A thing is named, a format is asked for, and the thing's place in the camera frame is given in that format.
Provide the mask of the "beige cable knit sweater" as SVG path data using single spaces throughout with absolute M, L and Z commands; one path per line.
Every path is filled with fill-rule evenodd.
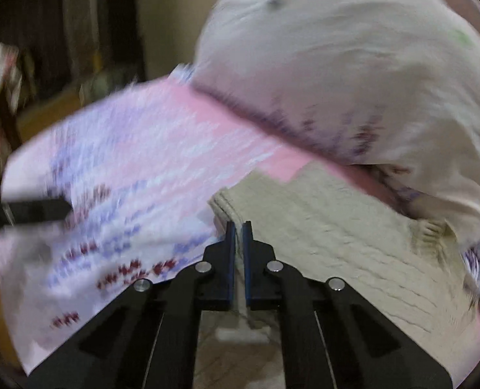
M 407 218 L 318 162 L 287 182 L 253 171 L 209 205 L 220 223 L 251 222 L 255 238 L 303 276 L 345 279 L 455 384 L 479 362 L 478 301 L 445 224 Z

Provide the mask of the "pink floral bed sheet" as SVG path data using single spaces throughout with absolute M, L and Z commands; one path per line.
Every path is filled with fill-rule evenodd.
M 392 207 L 365 171 L 270 135 L 171 78 L 124 89 L 13 153 L 5 201 L 62 196 L 62 224 L 0 231 L 0 296 L 19 362 L 33 371 L 135 279 L 160 283 L 222 234 L 209 199 L 253 171 L 287 182 L 318 162 Z

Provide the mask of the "pale pink floral duvet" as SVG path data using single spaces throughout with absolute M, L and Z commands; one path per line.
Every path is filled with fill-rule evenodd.
M 480 242 L 480 34 L 443 0 L 218 0 L 192 84 Z

